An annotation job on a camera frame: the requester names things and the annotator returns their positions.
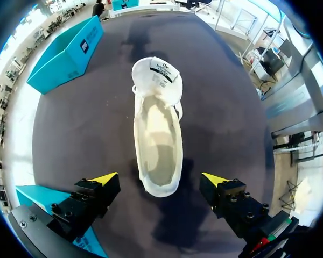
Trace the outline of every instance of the shoe insole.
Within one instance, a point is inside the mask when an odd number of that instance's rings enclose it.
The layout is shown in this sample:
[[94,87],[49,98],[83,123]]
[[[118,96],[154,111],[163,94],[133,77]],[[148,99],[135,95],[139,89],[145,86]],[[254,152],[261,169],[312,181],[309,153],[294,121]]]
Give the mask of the shoe insole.
[[142,117],[145,120],[145,130],[141,134],[141,141],[144,142],[142,164],[154,184],[169,184],[176,157],[175,130],[170,110],[164,108],[161,100],[150,96],[144,100]]

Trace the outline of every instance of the blue cardboard box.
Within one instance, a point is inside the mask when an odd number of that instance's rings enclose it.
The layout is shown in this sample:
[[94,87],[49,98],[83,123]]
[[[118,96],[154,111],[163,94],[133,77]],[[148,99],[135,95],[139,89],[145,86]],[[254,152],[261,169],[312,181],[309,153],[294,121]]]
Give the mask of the blue cardboard box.
[[139,6],[139,0],[113,0],[113,10],[117,11],[129,7]]
[[42,94],[85,73],[104,34],[98,16],[58,35],[38,60],[27,83]]

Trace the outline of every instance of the bolt head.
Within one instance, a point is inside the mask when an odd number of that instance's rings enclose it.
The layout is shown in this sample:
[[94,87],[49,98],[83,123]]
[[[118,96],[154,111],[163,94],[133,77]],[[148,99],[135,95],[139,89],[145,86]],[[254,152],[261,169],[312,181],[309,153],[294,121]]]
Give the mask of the bolt head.
[[30,217],[29,217],[29,220],[31,221],[31,222],[34,222],[34,221],[36,221],[36,216],[33,216],[33,215],[31,215]]
[[236,203],[238,201],[238,198],[236,196],[232,196],[231,199],[230,199],[230,201],[232,203]]
[[66,217],[71,217],[73,215],[73,213],[71,212],[71,211],[67,211],[66,213],[65,213],[65,216]]
[[255,215],[252,212],[247,213],[247,219],[252,219]]
[[250,193],[249,192],[244,192],[243,196],[244,196],[244,198],[248,198],[248,197],[250,197]]
[[26,228],[27,223],[25,221],[22,221],[19,225],[21,228]]

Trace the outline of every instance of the desk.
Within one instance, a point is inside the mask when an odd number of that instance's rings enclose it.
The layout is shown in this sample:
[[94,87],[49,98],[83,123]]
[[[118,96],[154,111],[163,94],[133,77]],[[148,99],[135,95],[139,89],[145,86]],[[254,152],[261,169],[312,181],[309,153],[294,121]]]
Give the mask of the desk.
[[121,16],[123,13],[142,11],[148,9],[156,9],[158,11],[179,11],[180,4],[176,4],[173,0],[140,0],[139,6],[130,7],[121,10],[114,11],[113,9],[109,10],[109,15],[111,18]]
[[[193,13],[135,13],[103,24],[86,73],[42,95],[33,128],[36,184],[72,191],[80,178],[120,175],[121,192],[94,232],[110,258],[237,257],[244,241],[199,192],[208,172],[239,178],[271,203],[273,144],[256,90],[237,57]],[[131,69],[158,56],[182,75],[184,165],[166,198],[144,191],[134,148]]]

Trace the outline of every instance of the laboratory room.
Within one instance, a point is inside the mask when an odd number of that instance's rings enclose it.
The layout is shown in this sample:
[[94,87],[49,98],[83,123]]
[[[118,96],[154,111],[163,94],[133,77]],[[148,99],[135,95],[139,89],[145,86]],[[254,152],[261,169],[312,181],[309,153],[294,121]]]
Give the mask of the laboratory room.
[[323,3],[0,1],[0,234],[5,257],[323,257]]

